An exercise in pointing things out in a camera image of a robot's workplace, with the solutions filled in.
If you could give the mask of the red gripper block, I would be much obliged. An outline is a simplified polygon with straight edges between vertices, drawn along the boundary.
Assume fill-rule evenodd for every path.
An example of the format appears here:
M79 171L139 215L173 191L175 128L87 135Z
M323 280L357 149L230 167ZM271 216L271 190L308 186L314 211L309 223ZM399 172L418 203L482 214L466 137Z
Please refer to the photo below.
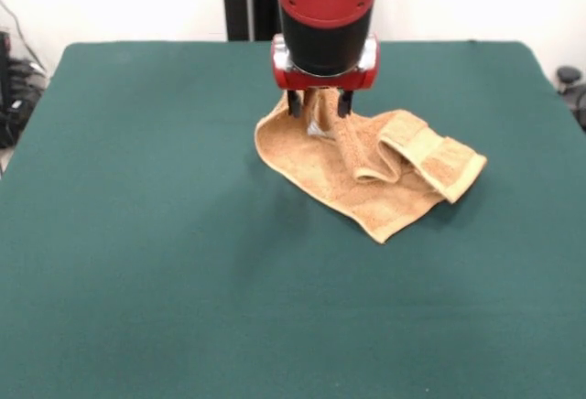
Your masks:
M335 76L318 76L300 70L291 59L283 35L272 39L272 70L277 86L287 90L288 114L299 118L302 99L295 90L335 87L342 89L338 97L337 114L341 118L352 113L353 91L368 90L374 85L379 71L379 41L369 35L358 63L349 71Z

